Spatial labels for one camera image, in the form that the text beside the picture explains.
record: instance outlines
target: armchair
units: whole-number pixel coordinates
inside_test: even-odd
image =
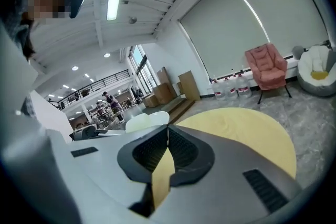
[[[285,87],[288,96],[291,98],[286,87],[287,61],[281,56],[276,47],[267,43],[260,47],[245,52],[245,57],[251,68],[252,75],[261,89],[260,99],[263,91]]]

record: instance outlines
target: roller blind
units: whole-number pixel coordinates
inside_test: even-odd
[[[245,67],[244,52],[267,42],[243,0],[200,0],[181,24],[211,77]]]
[[[328,39],[313,0],[247,0],[272,43],[283,55],[294,46],[309,48]]]

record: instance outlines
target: cardboard box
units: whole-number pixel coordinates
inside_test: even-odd
[[[143,103],[146,108],[154,108],[159,105],[158,99],[156,98],[154,93],[143,99]]]
[[[199,90],[197,88],[195,79],[191,71],[188,71],[182,75],[179,75],[182,89],[184,91],[185,97],[188,100],[198,101],[201,99]]]
[[[182,88],[182,85],[181,85],[180,82],[177,83],[177,86],[178,86],[178,88],[180,90],[180,94],[184,94],[184,91],[183,91],[183,88]]]
[[[177,94],[172,83],[170,82],[166,68],[165,67],[161,68],[156,74],[158,75],[159,81],[162,84],[167,83],[170,93],[172,94],[173,98],[176,98]]]
[[[163,83],[159,86],[156,86],[153,89],[155,96],[160,104],[168,104],[174,98],[167,86],[167,83]]]

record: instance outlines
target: white column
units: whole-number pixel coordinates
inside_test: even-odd
[[[133,100],[135,101],[135,97],[134,97],[134,94],[133,94],[133,92],[132,92],[131,88],[129,88],[128,90],[129,90],[129,92],[130,92],[130,94],[131,94],[131,97],[132,97],[132,98],[133,98]]]
[[[82,106],[82,109],[84,111],[84,114],[85,114],[86,118],[88,119],[88,121],[90,122],[90,124],[93,124],[93,120],[92,120],[92,118],[91,118],[91,116],[89,114],[89,111],[86,109],[86,107],[85,107],[84,104],[82,104],[81,106]]]

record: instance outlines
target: balcony railing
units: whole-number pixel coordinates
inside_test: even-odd
[[[104,88],[106,86],[112,85],[120,80],[123,80],[125,78],[130,77],[130,74],[128,73],[128,69],[118,72],[116,74],[113,74],[109,77],[103,78],[101,80],[98,80],[94,83],[91,83],[90,85],[87,85],[81,89],[79,89],[76,92],[73,92],[69,94],[67,97],[60,100],[58,103],[59,109],[64,109],[67,106],[71,105],[72,103],[88,96],[91,93],[94,93],[96,91],[99,91],[101,88]]]

